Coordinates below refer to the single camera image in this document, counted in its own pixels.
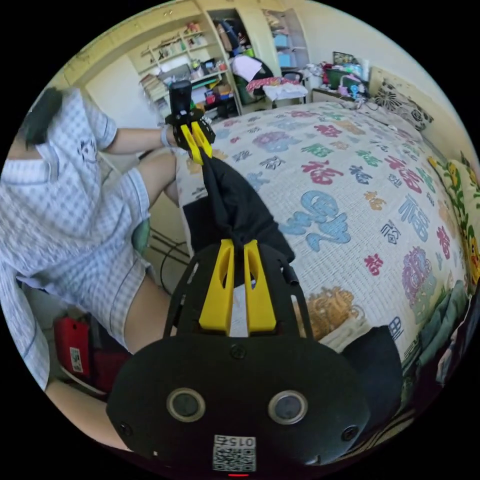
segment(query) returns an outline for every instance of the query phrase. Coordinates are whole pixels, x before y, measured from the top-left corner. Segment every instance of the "wrist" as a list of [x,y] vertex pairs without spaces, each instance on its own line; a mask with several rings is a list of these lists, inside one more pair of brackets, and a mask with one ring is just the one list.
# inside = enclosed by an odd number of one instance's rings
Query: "wrist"
[[171,125],[165,125],[161,130],[161,142],[164,147],[176,147],[174,129]]

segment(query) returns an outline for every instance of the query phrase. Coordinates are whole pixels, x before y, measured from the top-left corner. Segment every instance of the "bed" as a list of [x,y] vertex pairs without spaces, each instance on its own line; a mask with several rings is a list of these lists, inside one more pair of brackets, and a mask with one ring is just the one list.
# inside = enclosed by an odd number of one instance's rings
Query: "bed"
[[[408,368],[442,292],[467,282],[451,200],[421,136],[397,115],[380,122],[330,102],[215,131],[214,155],[258,191],[295,252],[315,338],[341,351],[388,325]],[[180,207],[206,195],[198,165],[184,157],[177,169]],[[231,335],[246,334],[244,305],[238,287]]]

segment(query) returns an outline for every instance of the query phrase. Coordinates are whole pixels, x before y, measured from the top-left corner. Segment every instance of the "box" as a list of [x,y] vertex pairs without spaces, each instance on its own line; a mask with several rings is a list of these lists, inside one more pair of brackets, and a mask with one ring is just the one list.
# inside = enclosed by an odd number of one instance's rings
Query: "box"
[[220,84],[213,87],[213,93],[219,97],[222,95],[228,95],[232,91],[232,87],[227,84]]
[[291,67],[292,59],[287,53],[278,53],[278,63],[280,64],[280,68]]
[[287,48],[289,46],[289,38],[282,33],[275,35],[273,42],[278,48]]

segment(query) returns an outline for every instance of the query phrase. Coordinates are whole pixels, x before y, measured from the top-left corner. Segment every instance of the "green cloth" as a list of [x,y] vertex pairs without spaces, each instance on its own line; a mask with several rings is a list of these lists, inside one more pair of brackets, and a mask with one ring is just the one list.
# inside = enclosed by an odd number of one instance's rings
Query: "green cloth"
[[131,242],[133,248],[140,254],[143,255],[145,249],[148,246],[150,237],[150,219],[147,218],[144,220],[133,232],[131,236]]
[[446,294],[433,312],[431,320],[420,332],[421,354],[417,361],[419,369],[433,360],[438,351],[449,341],[454,331],[455,321],[465,311],[467,302],[464,284],[459,280]]

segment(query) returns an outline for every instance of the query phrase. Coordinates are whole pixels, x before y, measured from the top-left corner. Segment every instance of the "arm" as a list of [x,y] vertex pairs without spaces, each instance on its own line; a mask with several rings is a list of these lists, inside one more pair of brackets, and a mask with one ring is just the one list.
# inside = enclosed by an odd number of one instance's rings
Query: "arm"
[[117,128],[115,121],[83,98],[83,106],[97,147],[113,155],[129,155],[175,146],[171,126],[163,128]]
[[48,382],[45,393],[80,431],[108,447],[129,450],[107,416],[107,404],[59,380]]
[[176,145],[172,127],[163,128],[167,129],[168,144],[163,142],[162,129],[119,128],[113,142],[104,151],[114,155],[128,155]]

